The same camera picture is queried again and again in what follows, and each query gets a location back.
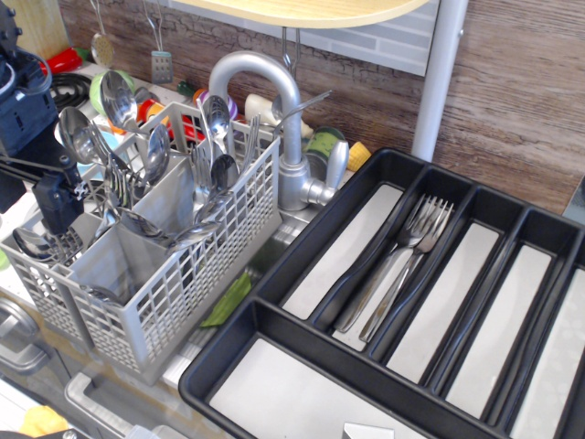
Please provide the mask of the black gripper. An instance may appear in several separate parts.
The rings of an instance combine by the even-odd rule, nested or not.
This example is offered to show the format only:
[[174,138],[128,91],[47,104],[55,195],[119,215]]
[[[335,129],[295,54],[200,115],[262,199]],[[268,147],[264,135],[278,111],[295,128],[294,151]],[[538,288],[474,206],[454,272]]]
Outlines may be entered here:
[[59,157],[60,167],[46,170],[32,191],[44,225],[52,234],[64,234],[84,213],[87,182],[80,176],[77,162],[68,155]]

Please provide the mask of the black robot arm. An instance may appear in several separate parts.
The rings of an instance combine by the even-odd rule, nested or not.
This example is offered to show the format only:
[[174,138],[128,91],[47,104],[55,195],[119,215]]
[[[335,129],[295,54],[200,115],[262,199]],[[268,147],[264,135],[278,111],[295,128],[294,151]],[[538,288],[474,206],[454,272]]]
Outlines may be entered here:
[[16,10],[1,4],[1,211],[31,186],[45,227],[63,234],[84,212],[88,186],[55,138],[59,121],[44,60],[17,45]]

